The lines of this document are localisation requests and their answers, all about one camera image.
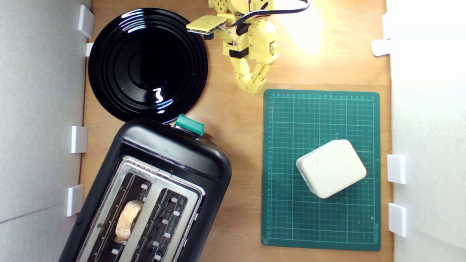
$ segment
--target toaster slot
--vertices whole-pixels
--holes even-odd
[[[113,204],[105,218],[105,221],[97,224],[100,231],[92,248],[88,261],[117,261],[124,242],[115,242],[118,219],[125,205],[132,200],[144,201],[151,182],[132,173],[127,173],[117,191]]]
[[[132,262],[162,261],[170,248],[178,247],[179,243],[171,245],[171,241],[187,202],[185,196],[167,188],[162,189]]]

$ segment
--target white box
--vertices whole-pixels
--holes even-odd
[[[333,140],[300,157],[296,166],[311,192],[329,196],[363,179],[366,168],[348,140]]]

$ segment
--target black toaster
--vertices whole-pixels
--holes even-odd
[[[228,158],[200,134],[126,122],[59,261],[197,261],[231,177]]]

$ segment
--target white wall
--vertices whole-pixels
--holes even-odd
[[[71,126],[82,125],[85,43],[79,5],[0,1],[0,261],[56,261],[75,221]]]
[[[406,155],[407,237],[395,262],[466,261],[466,3],[387,0],[393,153]]]

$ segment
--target black plate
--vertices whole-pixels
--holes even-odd
[[[167,123],[196,103],[207,80],[207,52],[187,23],[173,12],[142,8],[100,32],[89,56],[89,82],[110,114]]]

